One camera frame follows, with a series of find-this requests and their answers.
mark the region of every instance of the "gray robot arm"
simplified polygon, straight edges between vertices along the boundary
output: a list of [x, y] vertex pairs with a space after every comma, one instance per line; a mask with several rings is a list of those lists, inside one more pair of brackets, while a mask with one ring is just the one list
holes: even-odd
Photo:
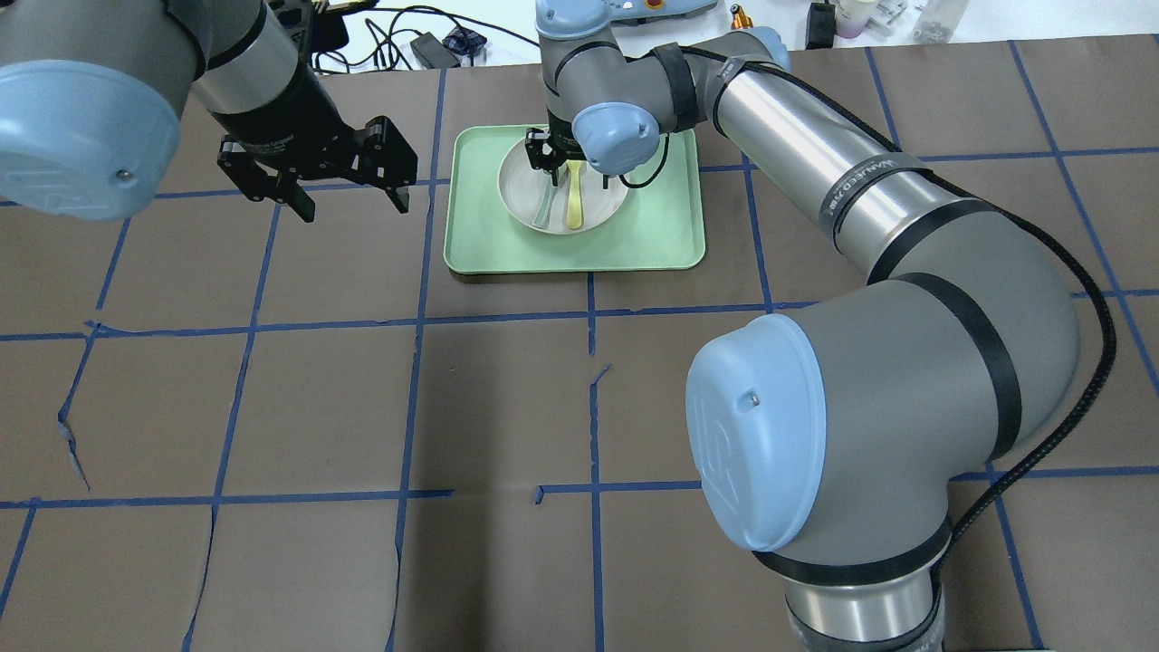
[[698, 354], [693, 457], [729, 539], [787, 580], [808, 649], [935, 645], [947, 482], [1033, 434], [1074, 373], [1078, 322], [1045, 249], [794, 82], [768, 32], [628, 61], [603, 2], [537, 10], [549, 132], [529, 134], [533, 167], [624, 174], [661, 133], [710, 120], [865, 272]]
[[228, 132], [218, 164], [252, 200], [309, 221], [298, 181], [343, 177], [407, 210], [414, 151], [384, 116], [348, 126], [262, 0], [15, 2], [0, 14], [0, 195], [89, 219], [140, 211], [190, 89]]

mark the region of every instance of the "yellow utensil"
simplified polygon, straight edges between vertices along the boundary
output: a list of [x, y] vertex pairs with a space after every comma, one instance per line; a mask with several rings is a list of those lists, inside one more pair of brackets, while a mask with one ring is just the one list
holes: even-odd
[[568, 228], [575, 230], [583, 226], [583, 198], [580, 196], [580, 168], [584, 161], [568, 161]]

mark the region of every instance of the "white plate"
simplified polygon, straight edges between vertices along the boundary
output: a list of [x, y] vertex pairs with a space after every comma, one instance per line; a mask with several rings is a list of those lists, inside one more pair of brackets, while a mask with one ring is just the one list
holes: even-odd
[[559, 174], [561, 183], [553, 191], [547, 225], [544, 228], [535, 228], [531, 222], [539, 213], [539, 205], [547, 186], [552, 183], [552, 175], [541, 169], [532, 169], [531, 163], [527, 162], [527, 153], [522, 139], [511, 147], [506, 157], [503, 159], [503, 164], [500, 166], [497, 183], [500, 197], [503, 198], [503, 204], [516, 221], [527, 228], [553, 235], [583, 233], [607, 221], [628, 196], [627, 185], [621, 183], [618, 176], [608, 178], [607, 190], [604, 190], [604, 175], [584, 162], [580, 171], [583, 226], [573, 230], [568, 228], [567, 224], [568, 189], [571, 186], [571, 175], [567, 174], [567, 166], [561, 167]]

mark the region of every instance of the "light blue cap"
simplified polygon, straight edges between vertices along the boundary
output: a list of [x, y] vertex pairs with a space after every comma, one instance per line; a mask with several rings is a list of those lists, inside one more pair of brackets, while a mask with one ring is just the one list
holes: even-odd
[[576, 113], [571, 134], [600, 174], [627, 174], [648, 162], [659, 147], [659, 124], [641, 107], [600, 102]]
[[612, 8], [593, 0], [535, 0], [535, 30], [547, 38], [586, 38], [612, 24]]
[[789, 49], [785, 46], [781, 35], [775, 29], [767, 25], [757, 25], [745, 29], [743, 32], [756, 36], [760, 41], [760, 44], [765, 46], [765, 50], [768, 50], [768, 54], [773, 61], [781, 66], [785, 72], [789, 72]]
[[705, 345], [685, 410], [701, 488], [729, 540], [765, 552], [793, 541], [825, 461], [825, 393], [800, 325], [767, 314]]
[[0, 67], [0, 195], [81, 219], [118, 219], [153, 199], [180, 125], [125, 73], [66, 60]]

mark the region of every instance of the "green tray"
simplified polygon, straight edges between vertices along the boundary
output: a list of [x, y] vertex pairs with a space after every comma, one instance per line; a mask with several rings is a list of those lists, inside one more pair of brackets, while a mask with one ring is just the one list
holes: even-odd
[[[687, 269], [705, 255], [700, 168], [692, 131], [673, 133], [664, 170], [628, 192], [606, 222], [553, 235], [519, 224], [503, 205], [498, 169], [526, 125], [473, 126], [454, 141], [443, 259], [459, 273]], [[630, 177], [644, 177], [659, 154]]]

